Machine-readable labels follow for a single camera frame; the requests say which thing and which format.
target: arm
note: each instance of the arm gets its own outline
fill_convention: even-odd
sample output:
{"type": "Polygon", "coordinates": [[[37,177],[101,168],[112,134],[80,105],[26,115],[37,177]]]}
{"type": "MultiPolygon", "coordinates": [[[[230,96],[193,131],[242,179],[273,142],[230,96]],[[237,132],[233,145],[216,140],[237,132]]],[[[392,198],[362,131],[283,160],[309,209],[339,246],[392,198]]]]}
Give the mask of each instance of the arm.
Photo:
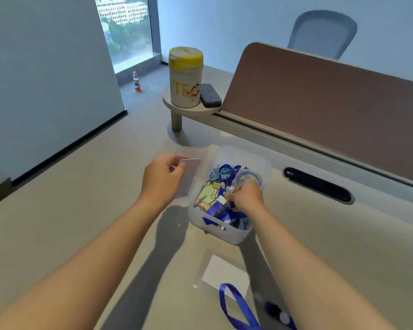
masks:
{"type": "Polygon", "coordinates": [[[1,329],[93,329],[149,227],[173,200],[185,166],[159,155],[139,199],[80,251],[0,315],[1,329]]]}
{"type": "Polygon", "coordinates": [[[300,330],[396,330],[353,286],[303,246],[264,206],[253,183],[226,198],[251,219],[300,330]]]}

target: desk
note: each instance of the desk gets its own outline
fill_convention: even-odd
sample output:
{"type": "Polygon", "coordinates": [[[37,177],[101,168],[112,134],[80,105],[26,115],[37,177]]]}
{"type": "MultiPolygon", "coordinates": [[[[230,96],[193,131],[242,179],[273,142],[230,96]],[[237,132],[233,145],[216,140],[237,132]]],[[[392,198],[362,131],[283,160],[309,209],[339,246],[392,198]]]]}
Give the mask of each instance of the desk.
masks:
{"type": "MultiPolygon", "coordinates": [[[[231,79],[211,68],[204,76],[219,94],[231,79]]],[[[137,199],[143,169],[156,153],[225,144],[270,160],[274,170],[264,193],[269,209],[390,321],[413,330],[413,204],[191,119],[175,135],[161,96],[0,202],[0,311],[137,199]],[[355,204],[287,182],[285,165],[348,188],[355,204]]],[[[218,291],[194,287],[212,253],[241,265],[251,275],[252,291],[284,307],[254,235],[240,246],[227,244],[189,224],[187,209],[174,206],[146,234],[96,329],[232,329],[218,291]]],[[[252,291],[247,301],[262,326],[283,329],[254,305],[252,291]]]]}

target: gray chair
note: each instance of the gray chair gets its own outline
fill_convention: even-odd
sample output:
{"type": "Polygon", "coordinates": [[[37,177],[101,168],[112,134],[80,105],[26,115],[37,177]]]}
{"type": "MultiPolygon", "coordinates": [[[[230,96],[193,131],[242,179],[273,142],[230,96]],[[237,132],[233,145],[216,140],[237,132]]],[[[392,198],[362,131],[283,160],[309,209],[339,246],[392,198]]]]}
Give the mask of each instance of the gray chair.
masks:
{"type": "Polygon", "coordinates": [[[357,30],[356,22],[344,14],[312,10],[298,16],[287,47],[339,60],[357,30]]]}

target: yellow lid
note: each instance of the yellow lid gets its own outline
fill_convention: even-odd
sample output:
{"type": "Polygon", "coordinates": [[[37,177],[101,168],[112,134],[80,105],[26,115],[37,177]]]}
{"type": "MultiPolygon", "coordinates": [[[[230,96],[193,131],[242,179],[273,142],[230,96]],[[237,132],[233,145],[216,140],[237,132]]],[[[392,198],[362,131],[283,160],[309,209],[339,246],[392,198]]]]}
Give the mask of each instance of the yellow lid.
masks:
{"type": "Polygon", "coordinates": [[[203,66],[203,53],[194,47],[173,47],[170,49],[168,65],[181,72],[190,71],[190,67],[203,66]]]}

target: white wall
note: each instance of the white wall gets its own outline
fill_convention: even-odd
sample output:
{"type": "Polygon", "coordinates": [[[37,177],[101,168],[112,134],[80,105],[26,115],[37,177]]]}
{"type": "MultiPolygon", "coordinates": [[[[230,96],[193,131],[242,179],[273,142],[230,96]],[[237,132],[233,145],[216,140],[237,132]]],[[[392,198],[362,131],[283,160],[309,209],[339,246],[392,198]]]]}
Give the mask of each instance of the white wall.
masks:
{"type": "Polygon", "coordinates": [[[234,72],[255,41],[287,47],[296,18],[309,10],[351,16],[358,32],[340,61],[413,80],[413,0],[158,0],[163,60],[193,46],[205,64],[234,72]]]}
{"type": "Polygon", "coordinates": [[[123,109],[94,0],[0,0],[0,182],[123,109]]]}

